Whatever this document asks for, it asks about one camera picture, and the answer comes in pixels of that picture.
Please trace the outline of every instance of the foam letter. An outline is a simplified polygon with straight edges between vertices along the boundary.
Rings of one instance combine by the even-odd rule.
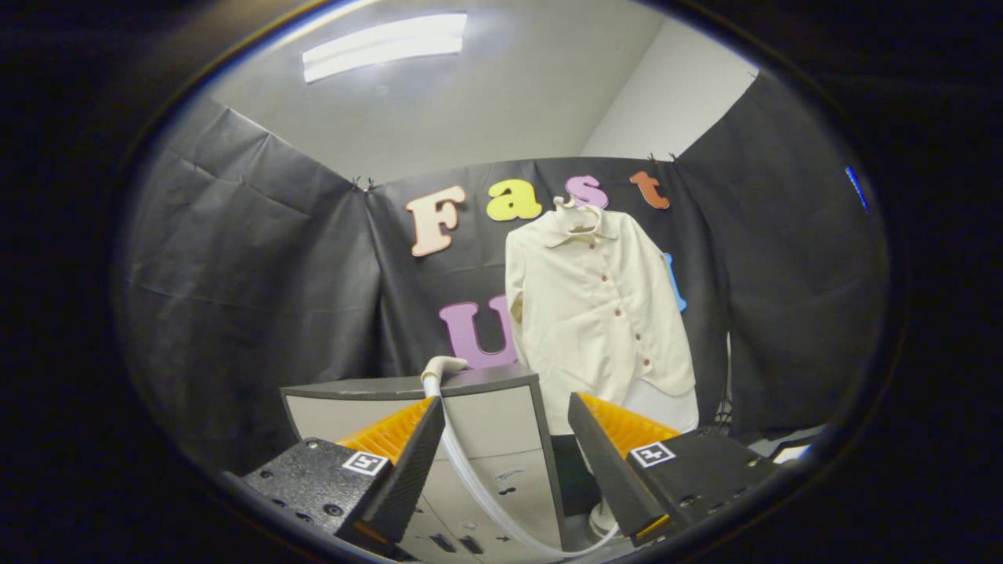
[[[679,311],[686,309],[686,300],[679,295],[679,286],[676,285],[676,275],[672,272],[672,255],[668,253],[662,253],[665,255],[665,262],[669,264],[669,279],[672,280],[672,291],[676,293],[676,303],[679,304]]]
[[[516,218],[532,220],[544,211],[537,202],[537,192],[533,185],[519,179],[501,181],[487,189],[493,200],[487,203],[487,217],[496,222],[507,222]]]
[[[610,205],[610,197],[599,187],[599,181],[594,177],[572,177],[565,183],[568,194],[578,200],[578,207],[586,204],[605,210]]]
[[[456,228],[456,207],[453,202],[460,203],[466,199],[463,189],[454,186],[440,190],[428,196],[415,198],[404,206],[404,209],[414,216],[414,246],[411,254],[416,257],[441,251],[452,243],[452,237],[439,231],[439,224],[446,229]]]
[[[649,206],[655,208],[656,210],[664,210],[669,207],[669,199],[658,194],[655,187],[661,186],[658,181],[649,177],[648,173],[641,171],[633,177],[630,178],[631,184],[636,184],[638,188],[641,189],[641,194],[644,195],[644,200]]]
[[[506,305],[505,294],[491,298],[487,302],[487,306],[497,312],[501,319],[505,348],[497,352],[484,352],[480,348],[477,330],[473,327],[473,316],[477,313],[477,304],[455,303],[439,310],[439,318],[445,321],[449,331],[452,355],[457,358],[465,358],[471,368],[511,364],[519,360],[516,355],[516,346],[513,344],[512,326],[509,321],[509,308]]]

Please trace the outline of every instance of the white wall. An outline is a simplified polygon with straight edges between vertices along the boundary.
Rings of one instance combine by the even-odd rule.
[[[309,48],[451,10],[468,14],[458,55],[303,79]],[[342,177],[376,184],[481,163],[575,157],[663,17],[623,0],[377,2],[236,65],[213,96]]]
[[[713,38],[666,18],[581,156],[678,157],[724,115],[758,72]]]

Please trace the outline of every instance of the gray cabinet top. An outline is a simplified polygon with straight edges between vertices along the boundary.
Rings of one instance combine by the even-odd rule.
[[[535,372],[522,364],[504,364],[475,370],[461,370],[442,376],[443,396],[464,395],[507,389],[539,381]],[[283,395],[327,397],[331,399],[418,399],[424,389],[418,376],[395,378],[354,378],[280,388]]]

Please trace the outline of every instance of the filing cabinet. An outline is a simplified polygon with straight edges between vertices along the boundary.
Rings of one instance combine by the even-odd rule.
[[[442,398],[481,483],[525,530],[549,546],[565,542],[561,490],[539,378],[519,364],[443,376]],[[300,438],[338,441],[424,396],[417,376],[349,379],[281,389]],[[542,564],[480,508],[439,445],[400,547],[429,563]]]

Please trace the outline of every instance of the cabinet drawer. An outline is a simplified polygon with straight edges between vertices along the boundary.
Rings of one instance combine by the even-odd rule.
[[[415,506],[415,514],[399,546],[414,558],[430,564],[480,564],[480,560],[449,533],[423,497]],[[455,552],[449,552],[443,546],[451,547]]]
[[[561,547],[561,533],[542,450],[470,461],[481,483],[520,526],[541,542]],[[435,461],[425,483],[424,498],[445,528],[457,539],[475,541],[483,562],[543,563],[553,561],[512,538],[463,488],[448,461]]]
[[[387,417],[415,399],[365,400],[287,394],[293,425],[301,438],[336,442]],[[471,459],[540,449],[540,428],[530,386],[444,398],[456,438]],[[447,460],[439,446],[435,460]]]

